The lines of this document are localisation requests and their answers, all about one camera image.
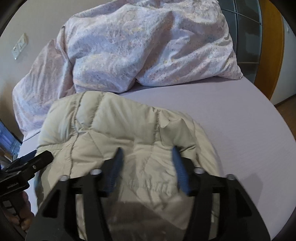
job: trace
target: floor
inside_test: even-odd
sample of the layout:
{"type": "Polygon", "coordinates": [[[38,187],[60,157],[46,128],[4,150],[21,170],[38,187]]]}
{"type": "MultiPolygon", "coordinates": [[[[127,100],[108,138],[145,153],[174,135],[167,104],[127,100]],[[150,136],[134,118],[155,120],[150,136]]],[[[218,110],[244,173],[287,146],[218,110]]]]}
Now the floor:
{"type": "Polygon", "coordinates": [[[296,96],[293,96],[289,100],[280,104],[277,107],[277,110],[284,118],[296,139],[296,96]]]}

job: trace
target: light switch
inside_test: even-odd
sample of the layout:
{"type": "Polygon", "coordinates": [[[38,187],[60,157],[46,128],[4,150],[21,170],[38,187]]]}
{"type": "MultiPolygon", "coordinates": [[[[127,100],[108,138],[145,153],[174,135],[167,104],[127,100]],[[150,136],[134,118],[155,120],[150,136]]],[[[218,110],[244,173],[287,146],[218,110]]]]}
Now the light switch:
{"type": "Polygon", "coordinates": [[[13,58],[14,58],[14,59],[17,59],[18,56],[20,55],[20,49],[19,49],[19,47],[18,47],[18,44],[16,44],[16,45],[13,47],[13,49],[12,49],[11,52],[12,52],[13,58]]]}
{"type": "Polygon", "coordinates": [[[18,46],[19,46],[19,49],[20,49],[20,52],[23,51],[23,49],[27,46],[28,42],[27,42],[27,37],[25,34],[23,34],[19,41],[17,42],[18,46]]]}

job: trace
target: mattress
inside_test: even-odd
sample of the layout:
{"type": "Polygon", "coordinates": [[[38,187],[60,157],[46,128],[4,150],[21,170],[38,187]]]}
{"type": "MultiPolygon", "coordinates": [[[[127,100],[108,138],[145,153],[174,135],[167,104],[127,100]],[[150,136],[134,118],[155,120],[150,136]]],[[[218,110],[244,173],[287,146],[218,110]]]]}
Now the mattress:
{"type": "MultiPolygon", "coordinates": [[[[184,85],[135,86],[122,95],[192,116],[217,151],[221,175],[238,177],[271,238],[277,235],[296,205],[296,142],[275,107],[250,81],[213,77],[184,85]]],[[[34,150],[37,138],[24,142],[20,155],[34,150]]],[[[34,193],[29,195],[34,202],[34,193]]]]}

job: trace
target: white wall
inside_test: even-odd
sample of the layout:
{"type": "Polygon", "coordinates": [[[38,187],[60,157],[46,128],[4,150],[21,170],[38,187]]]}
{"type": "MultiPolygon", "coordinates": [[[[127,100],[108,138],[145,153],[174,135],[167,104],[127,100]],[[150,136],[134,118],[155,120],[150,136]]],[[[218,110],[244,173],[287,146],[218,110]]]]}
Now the white wall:
{"type": "Polygon", "coordinates": [[[296,37],[285,19],[284,28],[284,58],[279,79],[270,100],[273,104],[277,104],[296,94],[296,37]]]}
{"type": "Polygon", "coordinates": [[[28,0],[13,16],[0,37],[0,119],[22,138],[14,118],[12,90],[29,72],[40,50],[56,38],[61,26],[73,14],[98,6],[107,0],[28,0]],[[17,60],[11,50],[23,33],[28,45],[17,60]]]}

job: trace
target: black clamp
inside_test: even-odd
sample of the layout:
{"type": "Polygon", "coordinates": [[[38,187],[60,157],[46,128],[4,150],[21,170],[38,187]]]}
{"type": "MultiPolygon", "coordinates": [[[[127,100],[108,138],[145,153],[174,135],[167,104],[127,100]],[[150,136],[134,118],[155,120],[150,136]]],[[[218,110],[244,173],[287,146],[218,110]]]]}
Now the black clamp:
{"type": "MultiPolygon", "coordinates": [[[[213,241],[270,241],[267,228],[252,200],[234,175],[209,175],[172,150],[178,185],[194,206],[183,241],[207,241],[210,234],[213,193],[220,194],[218,235],[213,241]]],[[[82,241],[78,236],[75,195],[83,195],[88,241],[112,241],[101,203],[108,197],[123,164],[119,148],[113,159],[84,177],[62,176],[45,199],[26,236],[26,241],[82,241]]]]}
{"type": "MultiPolygon", "coordinates": [[[[35,173],[50,164],[54,157],[50,151],[44,151],[35,157],[33,151],[12,162],[6,168],[0,170],[0,202],[8,202],[7,209],[15,211],[14,215],[25,206],[22,191],[29,188],[28,181],[35,176],[35,173]]],[[[26,233],[20,226],[11,225],[0,210],[0,233],[3,240],[24,240],[26,233]]]]}

